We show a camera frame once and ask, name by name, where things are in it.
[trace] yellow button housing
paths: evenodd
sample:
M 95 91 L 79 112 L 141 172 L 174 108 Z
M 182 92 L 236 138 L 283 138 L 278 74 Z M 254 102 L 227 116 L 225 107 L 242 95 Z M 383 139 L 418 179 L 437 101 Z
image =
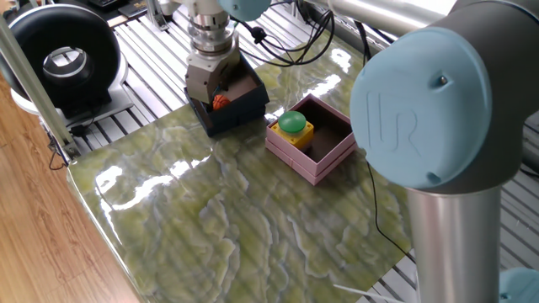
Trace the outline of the yellow button housing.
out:
M 309 121 L 307 121 L 307 125 L 305 125 L 305 128 L 303 128 L 302 131 L 299 131 L 295 134 L 291 134 L 282 130 L 279 127 L 279 122 L 275 123 L 275 125 L 271 127 L 271 130 L 299 150 L 311 143 L 312 138 L 314 137 L 314 126 L 312 126 Z

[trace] orange object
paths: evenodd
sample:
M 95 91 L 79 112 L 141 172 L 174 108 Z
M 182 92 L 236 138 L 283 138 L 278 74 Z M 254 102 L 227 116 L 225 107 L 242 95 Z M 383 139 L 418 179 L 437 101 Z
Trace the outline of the orange object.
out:
M 223 95 L 216 95 L 213 98 L 213 110 L 222 109 L 230 103 L 231 101 L 227 97 Z

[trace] wooden floor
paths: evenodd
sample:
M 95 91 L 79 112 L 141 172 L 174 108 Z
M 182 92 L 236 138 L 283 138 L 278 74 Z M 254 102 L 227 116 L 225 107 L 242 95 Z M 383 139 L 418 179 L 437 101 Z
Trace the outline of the wooden floor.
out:
M 136 302 L 47 143 L 0 76 L 0 302 Z

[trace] light blue joint cap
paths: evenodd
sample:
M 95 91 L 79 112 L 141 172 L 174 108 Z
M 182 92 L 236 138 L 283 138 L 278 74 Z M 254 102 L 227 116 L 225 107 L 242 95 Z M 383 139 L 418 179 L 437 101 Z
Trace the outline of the light blue joint cap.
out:
M 242 21 L 258 19 L 271 4 L 271 0 L 218 0 L 227 13 Z
M 350 100 L 355 139 L 390 181 L 429 189 L 457 177 L 488 133 L 492 91 L 477 51 L 442 28 L 405 35 L 374 56 Z
M 539 272 L 513 268 L 499 276 L 499 303 L 539 302 Z

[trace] ur logo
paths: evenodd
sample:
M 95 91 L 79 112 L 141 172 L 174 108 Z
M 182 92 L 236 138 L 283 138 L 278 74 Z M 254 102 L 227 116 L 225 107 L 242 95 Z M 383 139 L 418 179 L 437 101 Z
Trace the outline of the ur logo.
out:
M 370 92 L 367 94 L 366 113 L 371 149 L 395 153 L 413 152 L 421 157 L 412 142 L 418 118 L 406 100 Z

